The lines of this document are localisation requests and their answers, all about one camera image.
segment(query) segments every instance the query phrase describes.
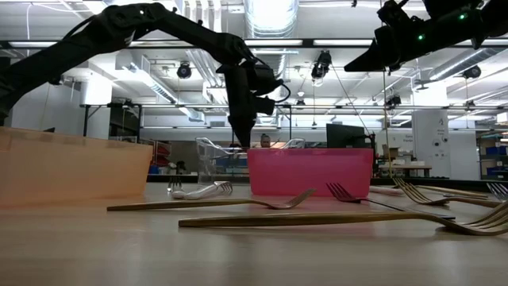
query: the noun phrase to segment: workbench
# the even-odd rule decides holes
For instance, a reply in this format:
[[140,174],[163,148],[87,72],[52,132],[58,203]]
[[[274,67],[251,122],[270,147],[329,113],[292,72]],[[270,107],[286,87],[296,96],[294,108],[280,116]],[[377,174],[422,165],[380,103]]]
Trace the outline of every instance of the workbench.
[[[179,219],[281,211],[241,205],[106,212],[115,204],[169,200],[166,187],[148,184],[139,197],[0,210],[0,285],[504,286],[508,280],[507,235],[454,234],[433,222],[186,229],[178,228]],[[427,207],[406,197],[370,196],[402,207],[454,214],[458,222],[489,211],[464,203]],[[248,185],[235,185],[233,197],[250,197]],[[369,210],[387,209],[311,197],[282,212]]]

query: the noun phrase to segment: pink container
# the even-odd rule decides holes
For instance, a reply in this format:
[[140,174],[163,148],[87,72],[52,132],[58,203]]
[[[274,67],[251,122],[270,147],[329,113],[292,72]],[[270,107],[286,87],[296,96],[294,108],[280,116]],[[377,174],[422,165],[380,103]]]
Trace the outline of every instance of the pink container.
[[368,195],[372,149],[250,149],[248,170],[254,195],[299,195],[315,188],[332,196],[326,183],[339,183],[351,195]]

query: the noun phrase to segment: gold fork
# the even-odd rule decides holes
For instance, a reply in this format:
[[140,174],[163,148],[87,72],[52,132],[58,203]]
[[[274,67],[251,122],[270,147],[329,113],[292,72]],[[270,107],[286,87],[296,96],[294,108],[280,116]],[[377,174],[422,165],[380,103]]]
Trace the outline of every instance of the gold fork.
[[253,203],[268,207],[272,210],[290,210],[296,207],[316,190],[309,189],[302,194],[294,197],[292,200],[283,204],[271,204],[254,199],[208,199],[202,201],[178,201],[178,202],[159,202],[159,203],[134,203],[123,206],[107,207],[108,211],[144,211],[144,210],[163,210],[163,209],[176,209],[186,207],[217,207],[217,206],[230,206],[237,204]]
[[394,182],[397,186],[400,187],[406,195],[413,200],[415,203],[427,205],[427,206],[444,206],[449,202],[462,202],[462,203],[470,203],[478,206],[484,207],[497,207],[500,205],[500,202],[484,200],[484,199],[468,199],[468,198],[445,198],[438,200],[431,200],[423,195],[413,184],[407,184],[403,179],[394,178]]
[[494,236],[508,233],[508,202],[502,203],[482,218],[470,223],[457,223],[432,214],[414,212],[367,212],[329,214],[266,214],[225,218],[191,218],[179,221],[181,227],[220,226],[311,226],[355,222],[382,222],[423,219],[437,222],[462,234]]

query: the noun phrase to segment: fork tines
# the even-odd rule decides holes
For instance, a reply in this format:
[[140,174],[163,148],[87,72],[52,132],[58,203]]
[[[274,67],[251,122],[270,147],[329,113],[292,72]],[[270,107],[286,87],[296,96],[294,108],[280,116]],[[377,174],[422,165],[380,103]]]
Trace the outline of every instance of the fork tines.
[[170,176],[168,191],[178,191],[177,188],[178,190],[182,189],[182,179],[180,176]]
[[496,198],[500,201],[506,201],[508,199],[508,189],[505,186],[498,183],[487,183],[487,187],[491,190]]
[[217,185],[217,187],[222,189],[223,195],[231,195],[231,193],[233,193],[233,185],[231,184],[231,182],[229,181],[215,182],[215,184]]
[[403,179],[394,178],[395,184],[415,203],[431,203],[432,200],[423,195],[413,184],[404,182]]
[[351,194],[349,194],[348,191],[346,191],[339,183],[327,183],[326,186],[332,193],[332,195],[335,197],[335,199],[342,200],[342,199],[356,199]]

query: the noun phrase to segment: translucent orange container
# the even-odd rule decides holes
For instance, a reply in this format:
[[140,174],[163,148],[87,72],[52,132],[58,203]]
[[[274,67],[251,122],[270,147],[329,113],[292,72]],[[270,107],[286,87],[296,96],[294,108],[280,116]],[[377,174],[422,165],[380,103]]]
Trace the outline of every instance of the translucent orange container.
[[0,127],[0,207],[139,195],[152,147]]

